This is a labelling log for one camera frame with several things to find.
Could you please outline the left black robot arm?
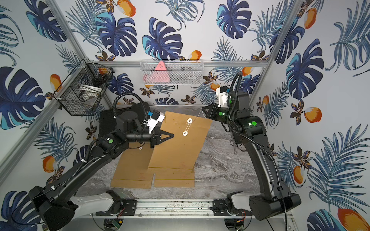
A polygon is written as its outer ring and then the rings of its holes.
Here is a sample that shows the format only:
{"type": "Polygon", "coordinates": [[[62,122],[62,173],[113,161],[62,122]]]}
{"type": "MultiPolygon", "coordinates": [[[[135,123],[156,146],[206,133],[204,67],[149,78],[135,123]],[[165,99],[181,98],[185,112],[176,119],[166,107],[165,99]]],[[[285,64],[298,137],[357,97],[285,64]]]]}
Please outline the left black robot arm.
{"type": "Polygon", "coordinates": [[[92,142],[77,164],[56,181],[30,190],[32,204],[50,231],[58,231],[73,219],[90,213],[121,213],[122,199],[113,191],[91,199],[75,197],[74,193],[98,170],[128,150],[130,143],[149,143],[150,148],[154,148],[174,137],[157,125],[164,121],[164,113],[154,110],[147,116],[149,119],[143,122],[134,111],[116,116],[115,130],[92,142]]]}

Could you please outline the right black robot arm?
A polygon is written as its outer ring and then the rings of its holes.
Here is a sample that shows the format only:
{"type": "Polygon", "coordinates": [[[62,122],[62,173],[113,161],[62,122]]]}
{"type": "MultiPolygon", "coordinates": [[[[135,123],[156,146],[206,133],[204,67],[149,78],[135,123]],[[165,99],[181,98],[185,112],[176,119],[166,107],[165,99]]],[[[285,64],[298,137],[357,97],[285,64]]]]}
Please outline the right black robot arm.
{"type": "Polygon", "coordinates": [[[202,111],[206,118],[222,123],[236,146],[245,147],[260,185],[260,194],[247,199],[242,192],[229,194],[228,211],[244,209],[258,220],[265,220],[301,205],[300,196],[290,191],[278,170],[264,123],[251,114],[248,93],[219,88],[216,96],[218,102],[203,107],[202,111]]]}

